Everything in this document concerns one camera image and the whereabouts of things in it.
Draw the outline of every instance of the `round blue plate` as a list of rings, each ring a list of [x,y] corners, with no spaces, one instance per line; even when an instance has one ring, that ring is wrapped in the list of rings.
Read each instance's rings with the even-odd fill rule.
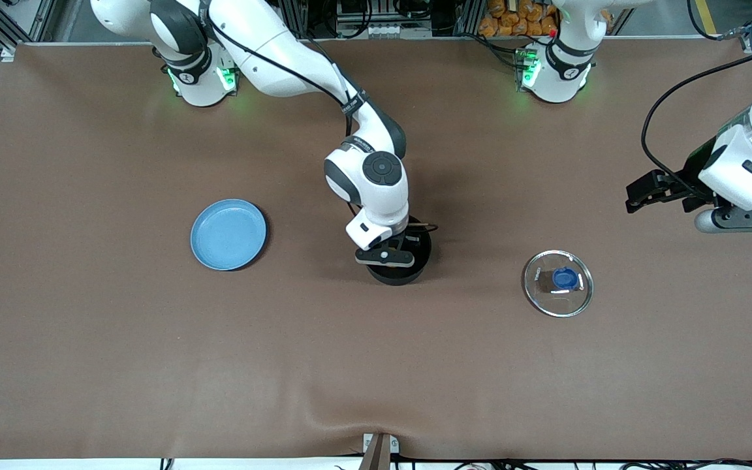
[[[212,270],[237,270],[266,243],[266,220],[254,204],[224,199],[209,205],[193,223],[191,250]]]

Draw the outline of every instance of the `table surface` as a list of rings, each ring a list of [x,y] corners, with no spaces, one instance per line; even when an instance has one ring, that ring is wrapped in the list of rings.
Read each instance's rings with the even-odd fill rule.
[[[192,108],[147,47],[0,66],[0,458],[334,455],[374,430],[418,458],[752,458],[752,234],[623,205],[648,108],[737,44],[606,41],[559,105],[474,42],[326,48],[408,134],[411,212],[441,227],[412,285],[353,261],[325,96],[243,81]],[[752,65],[705,78],[651,149],[680,167],[751,101]],[[189,231],[228,197],[271,238],[221,273]],[[520,290],[547,249],[593,273],[575,318]]]

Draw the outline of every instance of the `blue lid knob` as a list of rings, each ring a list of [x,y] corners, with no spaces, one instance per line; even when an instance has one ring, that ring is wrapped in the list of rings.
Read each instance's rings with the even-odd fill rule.
[[[575,289],[579,285],[579,276],[577,276],[576,271],[565,266],[553,271],[553,283],[559,289]]]

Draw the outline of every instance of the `brown table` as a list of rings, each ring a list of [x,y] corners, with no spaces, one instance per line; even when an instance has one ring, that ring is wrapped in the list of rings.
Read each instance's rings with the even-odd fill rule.
[[[373,430],[419,458],[752,458],[752,234],[623,206],[651,103],[737,44],[606,41],[562,105],[474,42],[326,48],[407,131],[412,214],[441,226],[414,285],[353,262],[330,99],[243,82],[194,109],[146,47],[0,66],[0,458],[332,455]],[[651,148],[680,166],[751,101],[752,65],[693,84]],[[227,197],[272,231],[235,273],[188,246]],[[573,319],[520,291],[545,249],[593,272]]]

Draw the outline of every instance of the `yellow tape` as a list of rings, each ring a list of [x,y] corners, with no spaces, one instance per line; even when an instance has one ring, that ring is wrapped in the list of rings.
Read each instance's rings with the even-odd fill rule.
[[[707,0],[695,0],[695,6],[698,7],[698,15],[701,17],[701,24],[707,35],[715,35],[715,23],[710,15],[710,8],[707,6]]]

